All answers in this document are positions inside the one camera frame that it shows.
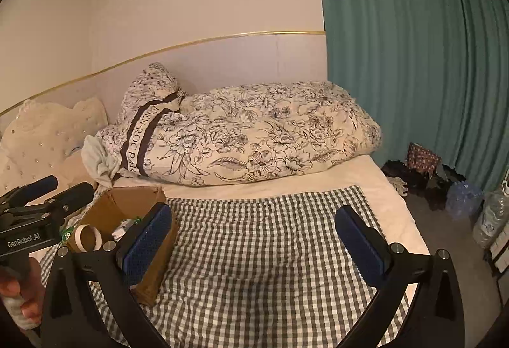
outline gingham blanket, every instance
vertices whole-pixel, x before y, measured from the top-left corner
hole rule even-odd
[[[375,290],[339,240],[334,214],[351,205],[380,226],[357,186],[256,200],[169,199],[180,223],[157,303],[147,317],[174,347],[335,347]],[[55,249],[42,261],[47,280]],[[101,290],[111,336],[126,343]],[[402,301],[382,342],[408,309]]]

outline plastic water bottle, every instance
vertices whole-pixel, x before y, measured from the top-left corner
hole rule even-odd
[[[447,192],[445,211],[453,220],[469,217],[480,206],[483,192],[479,187],[467,181],[457,181]]]
[[[486,195],[483,212],[475,223],[473,236],[483,249],[487,249],[492,244],[509,220],[508,175],[509,169],[500,188]]]

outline gray carpet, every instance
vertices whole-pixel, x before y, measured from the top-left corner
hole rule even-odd
[[[470,221],[453,221],[445,211],[432,212],[426,200],[415,195],[409,194],[406,203],[429,252],[444,248],[452,256],[465,312],[465,347],[474,348],[501,306],[496,280],[472,238]]]

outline duvet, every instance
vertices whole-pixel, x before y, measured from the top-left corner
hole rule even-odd
[[[378,124],[330,82],[255,84],[186,96],[162,64],[131,84],[97,134],[130,173],[188,185],[314,173],[373,152]]]

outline patterned bag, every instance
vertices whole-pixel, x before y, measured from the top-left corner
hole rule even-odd
[[[416,143],[410,143],[407,154],[407,167],[416,169],[420,174],[433,176],[436,167],[442,159],[431,150]]]

